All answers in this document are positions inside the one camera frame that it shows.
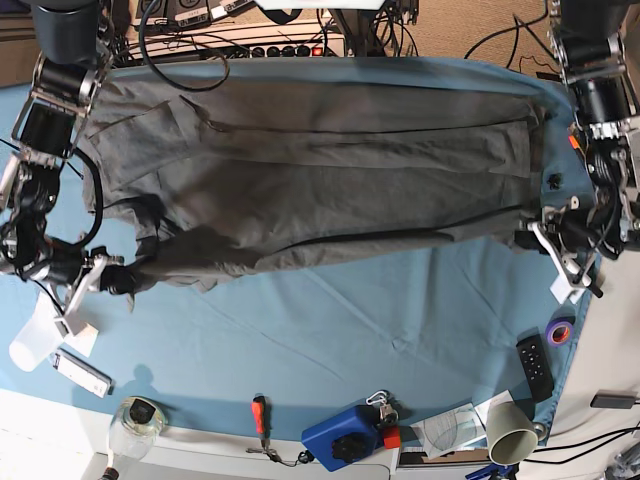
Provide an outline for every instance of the remote control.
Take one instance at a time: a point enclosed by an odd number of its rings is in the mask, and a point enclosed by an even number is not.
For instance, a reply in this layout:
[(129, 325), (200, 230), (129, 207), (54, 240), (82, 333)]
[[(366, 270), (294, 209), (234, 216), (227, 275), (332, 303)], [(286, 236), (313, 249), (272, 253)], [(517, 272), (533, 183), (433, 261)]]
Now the remote control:
[(522, 368), (527, 376), (531, 398), (538, 403), (553, 393), (553, 377), (540, 335), (532, 335), (516, 345)]

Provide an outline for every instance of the gray pants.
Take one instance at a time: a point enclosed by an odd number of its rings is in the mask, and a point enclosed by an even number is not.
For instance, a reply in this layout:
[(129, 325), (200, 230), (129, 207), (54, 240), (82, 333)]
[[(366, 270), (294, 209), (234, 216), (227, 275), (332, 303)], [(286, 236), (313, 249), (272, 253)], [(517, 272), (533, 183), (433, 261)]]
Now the gray pants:
[[(495, 235), (539, 208), (543, 110), (510, 94), (245, 82), (107, 83), (84, 149), (136, 225), (140, 289)], [(85, 202), (93, 205), (90, 180)]]

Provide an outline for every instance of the blue box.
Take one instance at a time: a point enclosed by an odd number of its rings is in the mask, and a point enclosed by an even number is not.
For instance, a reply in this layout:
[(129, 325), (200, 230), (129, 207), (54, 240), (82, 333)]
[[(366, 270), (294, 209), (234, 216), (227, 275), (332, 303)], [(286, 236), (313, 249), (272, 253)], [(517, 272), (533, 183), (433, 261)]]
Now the blue box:
[(375, 409), (367, 405), (351, 407), (335, 417), (307, 428), (302, 432), (302, 444), (327, 470), (333, 472), (350, 465), (333, 457), (333, 442), (349, 434), (359, 434), (366, 444), (365, 454), (358, 458), (362, 460), (382, 445), (380, 433), (373, 423), (375, 416), (372, 417), (372, 412), (375, 412)]

